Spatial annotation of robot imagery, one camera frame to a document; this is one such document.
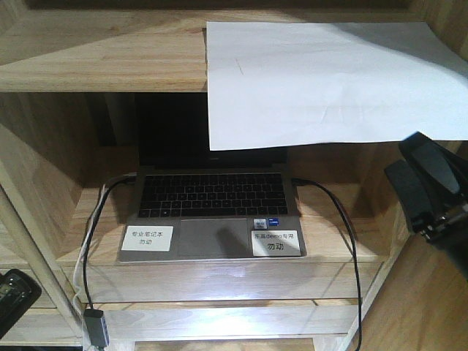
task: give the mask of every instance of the laptop touchpad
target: laptop touchpad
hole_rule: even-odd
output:
[[[183,257],[251,257],[245,219],[181,221],[178,252]]]

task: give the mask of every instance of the cable connector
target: cable connector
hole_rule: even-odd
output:
[[[100,309],[85,309],[83,316],[91,345],[98,348],[109,346],[109,333],[104,312]]]

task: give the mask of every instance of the sticker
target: sticker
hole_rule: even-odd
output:
[[[268,225],[270,227],[278,227],[279,226],[279,219],[277,219],[277,218],[268,218]]]
[[[301,256],[297,230],[253,230],[254,256]]]
[[[122,250],[169,251],[173,227],[153,225],[129,225],[125,232]]]
[[[266,229],[266,218],[255,218],[254,229]]]

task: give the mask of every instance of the paper sheet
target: paper sheet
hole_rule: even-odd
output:
[[[208,23],[210,149],[468,139],[468,63],[425,23]]]

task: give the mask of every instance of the laptop screen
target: laptop screen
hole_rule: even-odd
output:
[[[205,92],[136,93],[135,107],[141,165],[218,168],[286,162],[286,148],[210,151]]]

